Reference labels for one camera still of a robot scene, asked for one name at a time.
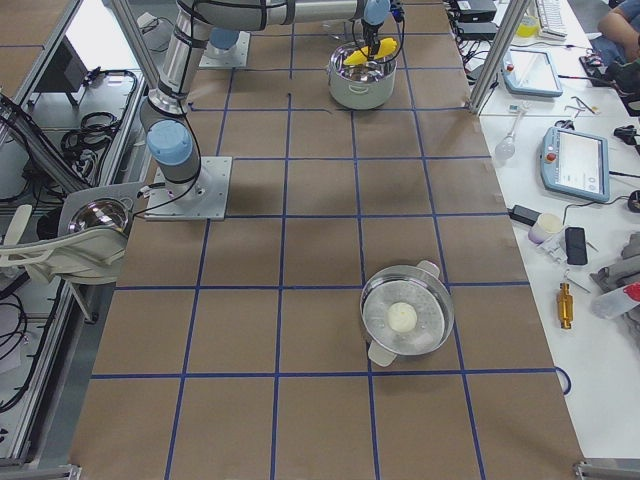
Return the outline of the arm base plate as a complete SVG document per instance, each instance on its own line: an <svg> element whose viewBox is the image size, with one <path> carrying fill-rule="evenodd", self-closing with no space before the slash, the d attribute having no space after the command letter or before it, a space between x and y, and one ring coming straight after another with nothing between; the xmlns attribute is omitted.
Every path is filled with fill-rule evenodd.
<svg viewBox="0 0 640 480"><path fill-rule="evenodd" d="M153 221L223 220L232 162L231 157L204 156L195 186L181 198L179 196L188 190L190 184L167 183L157 168L154 182L164 183L164 186L150 191L144 218Z"/></svg>
<svg viewBox="0 0 640 480"><path fill-rule="evenodd" d="M205 69L244 68L247 64L251 35L246 31L239 31L237 44L228 51L213 50L206 46L199 66Z"/></svg>

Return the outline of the person forearm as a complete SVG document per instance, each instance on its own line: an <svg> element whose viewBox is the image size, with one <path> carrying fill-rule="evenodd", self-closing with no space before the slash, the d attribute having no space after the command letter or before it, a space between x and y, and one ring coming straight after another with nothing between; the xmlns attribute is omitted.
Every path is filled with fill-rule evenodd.
<svg viewBox="0 0 640 480"><path fill-rule="evenodd" d="M610 10L598 23L599 32L626 49L639 46L639 31L632 21L639 17L639 2L627 0Z"/></svg>

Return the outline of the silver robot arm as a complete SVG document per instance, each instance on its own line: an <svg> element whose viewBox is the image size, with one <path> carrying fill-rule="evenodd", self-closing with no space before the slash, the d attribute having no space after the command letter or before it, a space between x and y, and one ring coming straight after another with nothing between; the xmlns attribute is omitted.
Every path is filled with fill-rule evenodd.
<svg viewBox="0 0 640 480"><path fill-rule="evenodd" d="M208 47L213 50L228 51L237 44L239 37L238 30L214 27L209 34Z"/></svg>
<svg viewBox="0 0 640 480"><path fill-rule="evenodd" d="M196 207L212 196L214 175L206 157L342 159L351 127L344 113L296 107L307 75L298 67L317 47L305 31L311 25L360 23L363 49L380 53L378 31L390 15L387 1L180 1L158 84L140 111L147 147L163 176L166 201ZM255 33L261 59L247 72L224 68L221 97L205 101L201 62L209 48L230 50L242 34Z"/></svg>

